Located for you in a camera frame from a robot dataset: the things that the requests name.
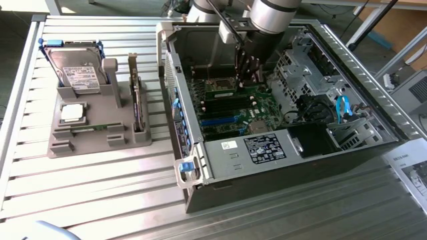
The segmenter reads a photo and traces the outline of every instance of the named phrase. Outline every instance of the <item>metal table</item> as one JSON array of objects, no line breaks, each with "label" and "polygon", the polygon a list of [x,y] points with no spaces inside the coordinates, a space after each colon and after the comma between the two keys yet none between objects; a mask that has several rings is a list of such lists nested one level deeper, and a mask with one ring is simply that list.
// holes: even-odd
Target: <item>metal table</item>
[{"label": "metal table", "polygon": [[[329,179],[184,213],[156,72],[159,21],[180,18],[34,18],[0,132],[0,236],[8,236],[2,239],[18,239],[10,232],[23,232],[34,220],[83,240],[426,239],[426,215],[381,159]],[[106,56],[120,64],[119,81],[130,77],[127,54],[139,54],[151,146],[47,158],[58,78],[38,49],[40,37],[100,39]]]}]

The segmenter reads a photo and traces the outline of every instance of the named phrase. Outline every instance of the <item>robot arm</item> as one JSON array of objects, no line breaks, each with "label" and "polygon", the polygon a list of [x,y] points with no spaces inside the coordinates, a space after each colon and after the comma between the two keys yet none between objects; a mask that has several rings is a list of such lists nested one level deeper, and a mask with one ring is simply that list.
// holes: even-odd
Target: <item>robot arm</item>
[{"label": "robot arm", "polygon": [[[237,39],[234,66],[237,70],[237,81],[241,87],[243,87],[247,82],[261,81],[261,69],[277,49],[301,3],[302,0],[255,0],[251,7],[250,18],[247,23],[245,23],[247,26],[251,26],[253,30],[243,29],[243,31],[239,32],[239,29],[247,26],[245,26],[245,24],[239,25],[239,23],[233,25],[231,22],[225,22],[230,21],[230,19],[222,18],[219,35],[222,36],[223,42],[229,43],[227,36],[230,35],[234,35]],[[197,19],[195,15],[192,15],[192,13],[195,13],[195,11],[192,11],[194,8],[203,12],[203,17],[199,17],[198,21],[192,21]],[[225,8],[226,4],[222,0],[197,0],[187,20],[190,22],[218,22],[221,19],[221,11],[225,10]],[[245,39],[237,34],[238,32],[243,32]]]}]

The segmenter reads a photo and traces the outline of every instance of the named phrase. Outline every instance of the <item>blue ram slot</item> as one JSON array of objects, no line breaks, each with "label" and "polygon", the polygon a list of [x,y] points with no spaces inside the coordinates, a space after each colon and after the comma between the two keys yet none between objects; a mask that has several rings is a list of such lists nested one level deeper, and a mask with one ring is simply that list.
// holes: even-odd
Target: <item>blue ram slot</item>
[{"label": "blue ram slot", "polygon": [[221,125],[221,124],[234,124],[238,121],[237,117],[226,117],[213,120],[202,120],[202,126],[213,126],[213,125]]}]

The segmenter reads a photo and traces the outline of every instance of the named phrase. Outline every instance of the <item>hard drive label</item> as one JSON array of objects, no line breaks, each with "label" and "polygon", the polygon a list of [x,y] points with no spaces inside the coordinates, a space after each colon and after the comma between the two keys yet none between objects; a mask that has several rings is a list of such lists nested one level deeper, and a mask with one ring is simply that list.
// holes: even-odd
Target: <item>hard drive label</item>
[{"label": "hard drive label", "polygon": [[245,144],[255,164],[263,164],[287,157],[274,133],[246,138]]},{"label": "hard drive label", "polygon": [[63,67],[71,87],[75,90],[99,89],[100,83],[92,66]]}]

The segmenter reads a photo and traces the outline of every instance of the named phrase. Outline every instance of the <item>hard drive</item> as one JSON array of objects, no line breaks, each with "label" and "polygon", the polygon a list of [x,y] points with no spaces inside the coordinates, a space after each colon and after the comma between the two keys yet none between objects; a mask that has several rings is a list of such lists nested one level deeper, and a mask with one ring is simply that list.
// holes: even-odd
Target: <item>hard drive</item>
[{"label": "hard drive", "polygon": [[60,87],[72,87],[76,94],[99,93],[100,85],[110,82],[102,67],[102,43],[48,40],[43,45],[43,40],[39,42],[40,50],[58,75]]}]

